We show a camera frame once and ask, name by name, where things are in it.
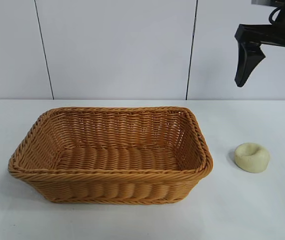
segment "wicker basket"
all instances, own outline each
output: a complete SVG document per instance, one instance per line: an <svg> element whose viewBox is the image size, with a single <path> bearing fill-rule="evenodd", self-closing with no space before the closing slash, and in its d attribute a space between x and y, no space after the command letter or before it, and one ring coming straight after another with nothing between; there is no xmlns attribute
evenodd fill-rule
<svg viewBox="0 0 285 240"><path fill-rule="evenodd" d="M187 108L61 107L42 114L10 174L57 203L167 204L213 168Z"/></svg>

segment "round sponge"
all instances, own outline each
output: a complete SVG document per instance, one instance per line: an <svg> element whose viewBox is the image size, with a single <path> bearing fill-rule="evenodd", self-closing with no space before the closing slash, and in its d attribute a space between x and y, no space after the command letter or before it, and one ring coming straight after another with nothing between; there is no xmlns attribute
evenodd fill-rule
<svg viewBox="0 0 285 240"><path fill-rule="evenodd" d="M234 151L234 160L238 167L247 172L261 173L268 166L270 154L263 146L247 142L236 148Z"/></svg>

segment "rectangular basket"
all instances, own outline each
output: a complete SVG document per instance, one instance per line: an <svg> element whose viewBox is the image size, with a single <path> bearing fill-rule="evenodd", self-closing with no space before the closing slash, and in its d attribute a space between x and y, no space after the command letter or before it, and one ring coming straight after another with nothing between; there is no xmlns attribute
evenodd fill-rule
<svg viewBox="0 0 285 240"><path fill-rule="evenodd" d="M61 107L43 113L8 169L56 203L167 204L213 168L182 107Z"/></svg>

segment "white tabletop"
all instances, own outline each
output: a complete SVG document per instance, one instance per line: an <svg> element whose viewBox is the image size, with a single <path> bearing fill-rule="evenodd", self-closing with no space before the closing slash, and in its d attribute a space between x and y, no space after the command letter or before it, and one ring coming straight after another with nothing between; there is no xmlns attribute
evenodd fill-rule
<svg viewBox="0 0 285 240"><path fill-rule="evenodd" d="M197 117L214 167L183 201L56 204L7 164L44 111L62 106L182 106ZM267 170L235 166L237 145L260 143ZM0 100L0 240L285 240L285 101Z"/></svg>

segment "white wall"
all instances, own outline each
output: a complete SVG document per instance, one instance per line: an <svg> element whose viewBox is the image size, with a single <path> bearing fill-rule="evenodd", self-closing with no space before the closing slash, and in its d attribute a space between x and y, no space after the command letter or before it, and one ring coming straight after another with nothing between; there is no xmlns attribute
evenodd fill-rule
<svg viewBox="0 0 285 240"><path fill-rule="evenodd" d="M196 0L38 0L55 99L184 99Z"/></svg>
<svg viewBox="0 0 285 240"><path fill-rule="evenodd" d="M0 0L0 99L51 99L33 0Z"/></svg>
<svg viewBox="0 0 285 240"><path fill-rule="evenodd" d="M234 78L239 24L268 24L272 7L251 0L199 0L188 99L285 99L285 48L263 46L266 58L243 88Z"/></svg>

